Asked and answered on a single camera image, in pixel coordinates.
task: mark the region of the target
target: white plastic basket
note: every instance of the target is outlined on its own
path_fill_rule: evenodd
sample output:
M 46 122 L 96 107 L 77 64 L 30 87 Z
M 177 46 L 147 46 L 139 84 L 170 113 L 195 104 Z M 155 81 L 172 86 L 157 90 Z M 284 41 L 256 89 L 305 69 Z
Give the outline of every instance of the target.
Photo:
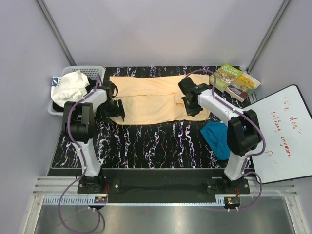
M 104 80 L 104 74 L 105 74 L 105 68 L 100 67 L 100 66 L 71 66 L 71 67 L 65 67 L 61 74 L 60 77 L 62 77 L 65 74 L 75 72 L 77 70 L 80 70 L 82 73 L 84 73 L 89 79 L 91 80 L 96 80 L 97 75 L 99 74 L 101 76 L 101 80 L 103 82 Z M 52 100 L 49 105 L 48 112 L 52 115 L 57 115 L 57 116 L 63 116 L 63 112 L 56 112 L 53 107 L 52 107 Z

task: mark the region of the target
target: green book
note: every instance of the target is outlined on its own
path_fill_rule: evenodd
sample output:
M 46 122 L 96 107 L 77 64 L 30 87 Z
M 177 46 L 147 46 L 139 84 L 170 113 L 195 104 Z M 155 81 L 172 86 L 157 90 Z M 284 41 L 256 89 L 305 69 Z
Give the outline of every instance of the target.
M 214 74 L 217 77 L 215 87 L 224 92 L 225 89 L 242 74 L 242 71 L 228 64 L 224 64 Z M 214 76 L 211 75 L 209 77 L 209 83 L 211 85 L 214 84 L 214 80 Z

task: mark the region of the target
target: book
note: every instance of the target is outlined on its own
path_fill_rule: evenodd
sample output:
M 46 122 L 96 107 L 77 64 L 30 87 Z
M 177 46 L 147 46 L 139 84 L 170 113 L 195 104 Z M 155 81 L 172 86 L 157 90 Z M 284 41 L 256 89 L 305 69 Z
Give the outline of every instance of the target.
M 225 89 L 242 74 L 242 71 L 228 64 L 224 64 L 214 74 L 217 77 L 215 87 L 221 92 L 224 92 Z M 214 80 L 214 76 L 211 75 L 209 77 L 209 83 L 213 85 Z
M 258 80 L 244 72 L 225 89 L 225 92 L 243 102 L 259 85 Z

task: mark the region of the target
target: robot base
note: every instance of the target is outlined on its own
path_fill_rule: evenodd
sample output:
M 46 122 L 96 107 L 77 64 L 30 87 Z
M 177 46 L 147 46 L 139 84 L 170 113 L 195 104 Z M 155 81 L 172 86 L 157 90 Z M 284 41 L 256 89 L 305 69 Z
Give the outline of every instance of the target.
M 208 194 L 250 194 L 248 180 L 240 178 L 229 181 L 225 176 L 222 178 L 206 179 Z
M 118 194 L 120 188 L 119 179 L 107 179 L 104 177 L 102 170 L 94 177 L 84 176 L 79 181 L 78 194 L 105 194 L 106 189 L 110 194 Z

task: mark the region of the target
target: steel floor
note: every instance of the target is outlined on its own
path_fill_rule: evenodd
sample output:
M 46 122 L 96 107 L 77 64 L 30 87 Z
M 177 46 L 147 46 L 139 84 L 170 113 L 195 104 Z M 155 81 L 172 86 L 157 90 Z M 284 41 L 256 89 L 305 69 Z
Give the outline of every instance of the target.
M 243 204 L 251 202 L 244 197 Z M 85 232 L 93 229 L 97 215 L 82 211 L 84 206 L 62 206 L 66 223 L 73 229 Z M 293 234 L 286 203 L 281 197 L 262 197 L 246 211 L 211 211 L 204 207 L 127 207 L 107 206 L 101 209 L 105 228 L 101 222 L 97 234 Z M 36 234 L 69 234 L 60 224 L 56 205 L 43 205 Z

